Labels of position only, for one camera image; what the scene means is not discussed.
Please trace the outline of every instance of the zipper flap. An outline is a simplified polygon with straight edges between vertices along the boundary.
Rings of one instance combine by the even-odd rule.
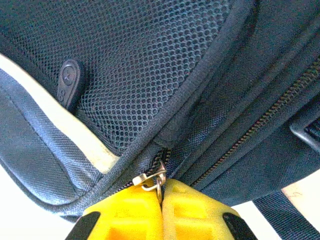
[[[191,186],[195,187],[198,184],[200,184],[205,177],[210,175],[210,173],[212,173],[216,168],[218,168],[225,161],[229,160],[229,158],[231,158],[231,156],[236,154],[237,151],[241,151],[241,148],[243,148],[243,145],[249,142],[251,139],[254,139],[255,135],[257,135],[260,132],[266,132],[267,130],[269,130],[268,129],[269,123],[272,125],[272,122],[277,122],[276,125],[279,126],[280,125],[279,123],[281,122],[284,123],[287,119],[289,119],[289,117],[291,117],[295,112],[292,113],[290,111],[289,117],[286,117],[284,119],[280,118],[280,116],[282,117],[282,114],[288,115],[288,113],[285,112],[285,109],[290,107],[290,105],[293,105],[293,103],[296,100],[295,98],[298,98],[300,95],[303,95],[307,91],[307,89],[310,88],[310,86],[312,86],[314,83],[316,83],[319,80],[319,78],[320,78],[320,57],[318,57],[318,59],[315,62],[313,62],[313,64],[310,67],[308,67],[308,69],[302,74],[302,76],[299,77],[289,87],[289,89],[286,90],[283,93],[283,95],[259,118],[259,120],[257,120],[253,124],[253,126],[241,138],[239,138],[239,140],[235,142],[225,154],[223,154],[223,156],[221,156],[210,168],[208,168],[200,177],[198,177],[191,184]],[[315,93],[317,94],[318,92],[320,92],[320,84],[317,84],[317,85],[318,85],[316,87],[317,91],[316,92],[313,91],[312,92],[313,94]],[[253,142],[251,140],[252,146],[250,146],[250,148],[247,147],[246,152],[252,149],[258,143],[260,143],[262,140],[263,139],[261,139],[259,142]]]
[[[260,6],[259,9],[265,9],[265,5]],[[262,12],[261,10],[259,10],[258,12],[260,19],[264,19],[266,17],[264,15],[267,14],[269,13]],[[224,114],[221,114],[224,119],[220,119],[220,122],[217,124],[217,126],[214,126],[212,129],[210,129],[210,131],[207,131],[203,134],[201,140],[202,142],[197,143],[200,147],[195,147],[192,152],[190,152],[189,154],[185,154],[182,159],[178,159],[177,162],[179,162],[179,166],[177,167],[177,172],[173,173],[174,178],[183,179],[185,183],[192,184],[193,181],[195,181],[196,178],[199,177],[199,174],[205,172],[205,170],[208,168],[208,165],[210,165],[210,161],[208,160],[203,160],[202,163],[196,162],[198,161],[198,158],[200,158],[204,154],[204,152],[211,146],[211,144],[214,142],[214,144],[216,145],[216,141],[218,138],[224,138],[225,140],[223,144],[221,141],[217,141],[219,144],[219,146],[215,148],[217,152],[212,153],[212,156],[216,156],[216,154],[222,155],[223,152],[218,152],[227,147],[231,147],[233,141],[237,140],[234,138],[240,137],[240,134],[243,134],[244,130],[248,129],[254,123],[254,121],[257,120],[257,118],[259,118],[261,114],[263,114],[263,111],[266,111],[268,107],[273,104],[273,102],[268,101],[269,96],[264,96],[265,99],[261,101],[259,109],[251,109],[251,111],[254,111],[255,113],[246,113],[246,109],[248,109],[249,105],[252,102],[256,101],[258,96],[261,95],[264,91],[268,91],[268,89],[270,90],[270,94],[273,95],[273,92],[276,93],[279,89],[289,87],[293,80],[297,79],[299,74],[301,74],[302,71],[306,69],[308,65],[311,64],[312,61],[314,61],[318,56],[320,50],[317,31],[320,27],[320,18],[318,16],[315,16],[313,21],[310,21],[310,19],[306,18],[305,25],[301,22],[295,22],[294,31],[293,26],[289,24],[291,31],[290,33],[295,38],[291,39],[291,42],[289,42],[288,39],[285,39],[285,50],[283,49],[284,46],[282,45],[285,44],[285,42],[278,42],[275,40],[274,42],[278,47],[277,51],[279,51],[280,48],[282,49],[281,52],[277,52],[280,55],[277,57],[273,55],[271,59],[263,61],[264,54],[259,53],[257,48],[259,47],[259,45],[268,42],[269,38],[273,38],[271,36],[271,29],[277,29],[279,27],[278,24],[280,24],[281,22],[281,20],[278,20],[277,23],[275,22],[274,25],[272,24],[271,26],[269,26],[269,32],[263,28],[257,27],[255,33],[252,35],[253,40],[249,41],[249,43],[245,47],[245,51],[239,52],[237,54],[236,58],[240,60],[234,62],[234,66],[230,67],[227,76],[223,77],[223,80],[220,81],[217,90],[214,90],[211,95],[212,97],[208,100],[210,101],[209,104],[211,104],[211,106],[209,106],[208,104],[207,108],[203,107],[202,109],[200,109],[198,112],[198,120],[196,121],[200,123],[203,122],[208,118],[207,116],[209,116],[210,114],[218,113],[221,108],[224,112]],[[296,31],[301,31],[301,33],[299,35],[294,35]],[[257,64],[257,66],[247,65],[247,59],[250,59],[253,55],[257,55],[257,53],[262,59],[262,63],[260,62],[259,64]],[[291,62],[295,65],[295,69],[293,69],[291,73],[286,72]],[[283,81],[282,79],[278,79],[277,81],[279,81],[280,88],[276,89],[276,87],[274,86],[278,85],[278,83],[275,81],[275,79],[282,72],[285,72],[287,74],[285,77],[285,81]],[[275,95],[277,96],[274,101],[276,101],[282,93],[283,92],[276,93]],[[241,124],[247,123],[250,126],[243,126],[242,129],[239,129],[239,135],[235,135],[235,132],[230,132],[228,128],[235,121],[238,121],[237,118],[239,116],[243,115],[245,115],[245,117],[242,118]],[[228,135],[228,138],[224,136],[225,132],[230,133],[230,135]],[[173,157],[176,155],[175,149],[173,150],[172,155]]]

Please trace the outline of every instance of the black mesh fabric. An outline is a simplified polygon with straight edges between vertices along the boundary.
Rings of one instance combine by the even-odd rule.
[[[66,59],[84,64],[78,117],[121,154],[197,65],[229,10],[227,0],[1,0],[0,24],[56,88]]]

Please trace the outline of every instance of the backpack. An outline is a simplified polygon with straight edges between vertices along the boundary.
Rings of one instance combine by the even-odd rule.
[[[320,168],[312,0],[1,1],[0,163],[75,221],[161,162],[227,205]]]

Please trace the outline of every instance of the metal zipper teeth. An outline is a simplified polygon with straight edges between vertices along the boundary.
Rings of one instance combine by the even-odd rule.
[[[156,154],[156,156],[154,157],[154,160],[152,162],[151,167],[147,171],[144,172],[146,174],[146,176],[148,177],[148,176],[154,174],[158,170],[159,165],[160,165],[160,160],[162,160],[163,164],[166,166],[168,161],[170,160],[170,156],[171,156],[171,149],[164,148],[161,151],[159,151]],[[131,187],[133,185],[134,185],[134,183],[132,181],[130,181],[126,185],[120,187],[113,194],[116,194],[116,193],[120,192],[121,190],[129,188],[129,187]]]
[[[232,147],[218,159],[204,174],[195,180],[190,186],[194,187],[200,183],[207,175],[215,170],[221,163],[226,161],[237,149],[246,141],[248,141],[254,134],[256,134],[262,127],[264,127],[277,112],[288,105],[295,97],[297,97],[306,87],[315,82],[320,76],[320,56],[311,66],[282,94],[282,96],[265,112],[262,117],[257,120],[252,127],[238,140]]]

